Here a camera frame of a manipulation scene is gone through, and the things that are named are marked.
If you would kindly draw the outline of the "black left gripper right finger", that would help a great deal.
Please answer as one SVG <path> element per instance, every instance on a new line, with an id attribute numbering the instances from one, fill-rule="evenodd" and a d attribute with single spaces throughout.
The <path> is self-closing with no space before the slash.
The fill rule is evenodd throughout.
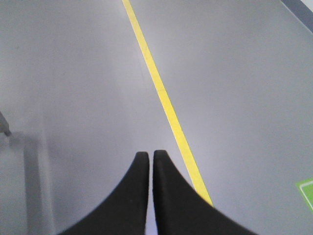
<path id="1" fill-rule="evenodd" d="M 165 150 L 154 152 L 153 198 L 160 235 L 253 234 L 201 198 Z"/>

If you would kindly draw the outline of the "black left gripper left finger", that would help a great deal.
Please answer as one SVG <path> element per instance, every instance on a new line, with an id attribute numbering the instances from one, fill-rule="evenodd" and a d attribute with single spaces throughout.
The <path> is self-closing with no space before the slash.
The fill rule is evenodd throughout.
<path id="1" fill-rule="evenodd" d="M 62 235 L 144 235 L 149 195 L 150 162 L 137 152 L 125 176 L 111 194 Z"/>

